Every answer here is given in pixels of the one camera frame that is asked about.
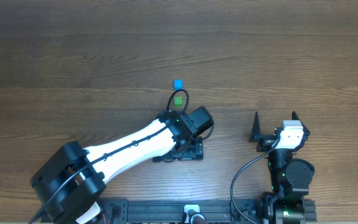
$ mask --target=green cube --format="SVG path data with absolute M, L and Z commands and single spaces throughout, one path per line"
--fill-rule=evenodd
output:
M 173 98 L 173 104 L 174 104 L 174 106 L 182 106 L 183 105 L 183 97 L 175 96 Z

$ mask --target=blue cube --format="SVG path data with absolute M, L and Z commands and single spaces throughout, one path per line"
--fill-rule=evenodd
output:
M 181 90 L 183 89 L 183 80 L 175 80 L 173 82 L 173 88 L 174 90 Z

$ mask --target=wood grain surface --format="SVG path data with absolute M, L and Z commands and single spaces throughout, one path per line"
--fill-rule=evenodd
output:
M 127 170 L 105 197 L 229 199 L 260 155 L 253 115 L 272 133 L 296 111 L 311 136 L 307 198 L 320 221 L 358 221 L 358 1 L 0 0 L 0 222 L 40 207 L 30 177 L 66 142 L 135 132 L 165 108 L 174 79 L 206 106 L 205 159 Z M 237 198 L 270 190 L 265 161 Z

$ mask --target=small block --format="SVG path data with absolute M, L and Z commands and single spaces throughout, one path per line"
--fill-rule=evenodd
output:
M 183 105 L 183 97 L 175 96 L 173 98 L 173 104 L 174 104 L 174 106 L 182 106 Z
M 181 90 L 183 89 L 183 80 L 175 80 L 173 82 L 173 88 L 174 90 Z

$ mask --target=wooden tabletop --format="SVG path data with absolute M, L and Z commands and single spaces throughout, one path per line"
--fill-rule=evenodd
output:
M 311 135 L 320 221 L 358 221 L 358 1 L 0 0 L 0 221 L 40 207 L 29 179 L 69 141 L 102 144 L 149 124 L 175 79 L 215 131 L 205 159 L 145 161 L 104 197 L 229 199 L 260 155 L 253 116 L 273 133 L 296 111 Z M 266 161 L 236 198 L 271 190 Z

